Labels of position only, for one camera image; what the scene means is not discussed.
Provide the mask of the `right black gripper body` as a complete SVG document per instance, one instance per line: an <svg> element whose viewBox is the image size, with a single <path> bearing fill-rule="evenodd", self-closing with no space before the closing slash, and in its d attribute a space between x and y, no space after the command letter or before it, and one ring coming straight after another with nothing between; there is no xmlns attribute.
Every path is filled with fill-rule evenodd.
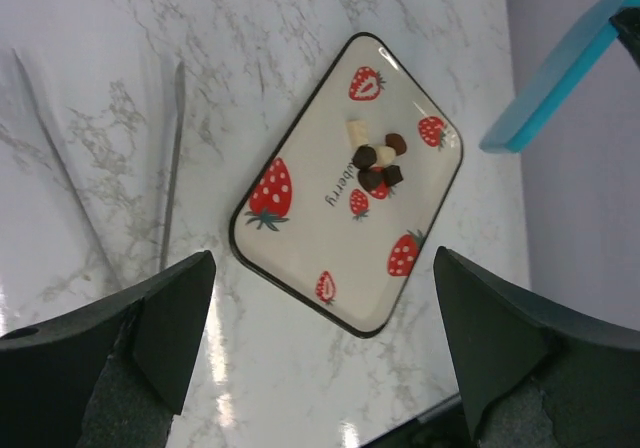
<svg viewBox="0 0 640 448"><path fill-rule="evenodd" d="M624 7L609 18L617 38L640 69L640 8Z"/></svg>

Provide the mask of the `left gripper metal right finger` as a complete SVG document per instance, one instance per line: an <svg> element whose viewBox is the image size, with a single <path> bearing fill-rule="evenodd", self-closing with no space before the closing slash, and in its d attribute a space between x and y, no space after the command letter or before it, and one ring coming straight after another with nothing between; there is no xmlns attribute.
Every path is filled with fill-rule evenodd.
<svg viewBox="0 0 640 448"><path fill-rule="evenodd" d="M478 447L636 447L639 333L438 248L436 292Z"/></svg>

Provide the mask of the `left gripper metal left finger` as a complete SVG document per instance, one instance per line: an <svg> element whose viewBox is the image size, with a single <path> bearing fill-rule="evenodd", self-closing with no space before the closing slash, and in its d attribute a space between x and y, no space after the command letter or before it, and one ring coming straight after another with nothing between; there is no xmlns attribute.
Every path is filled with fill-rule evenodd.
<svg viewBox="0 0 640 448"><path fill-rule="evenodd" d="M153 277L1 338L4 447L163 447L181 414L216 265Z"/></svg>

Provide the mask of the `metal tweezers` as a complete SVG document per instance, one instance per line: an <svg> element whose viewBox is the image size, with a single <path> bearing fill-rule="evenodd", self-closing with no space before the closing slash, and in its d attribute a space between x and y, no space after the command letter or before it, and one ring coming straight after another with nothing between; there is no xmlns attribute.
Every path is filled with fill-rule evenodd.
<svg viewBox="0 0 640 448"><path fill-rule="evenodd" d="M47 126L46 112L42 109L41 104L37 100L36 92L35 92L33 83L29 77L28 71L24 66L24 63L21 60L18 52L15 49L13 49L12 53L18 69L20 82L22 83L22 86L26 91L27 99L31 104L32 110L38 122L38 126L42 134L44 135L45 140L52 152L53 159L55 160L56 164L61 170L63 178L70 185L72 198L74 199L76 206L79 208L80 214L82 215L83 220L88 224L88 228L90 230L91 236L93 237L94 241L97 243L98 252L102 257L102 260L105 262L106 267L108 268L112 286L114 288L121 289L122 284L117 276L117 272L114 268L114 265L111 263L111 261L108 258L104 245L101 243L99 234L96 231L93 223L91 222L90 216L82 202L82 198L73 183L73 179L71 177L71 174L69 173L67 165L58 150L58 147L54 141L54 138L52 137L51 130ZM181 141L182 141L182 133L183 133L183 125L184 125L184 114L185 114L185 107L186 107L186 73L185 73L185 63L183 60L180 60L179 63L176 65L175 74L173 78L173 86L174 86L174 98L175 98L175 105L176 105L176 122L175 122L172 154L171 154L167 201L165 203L162 242L161 242L161 248L160 248L160 259L159 259L160 271L163 271L167 267L167 262L168 262L169 240L170 240L171 226L172 226L172 220L173 220L175 191L176 191L176 184L177 184Z"/></svg>

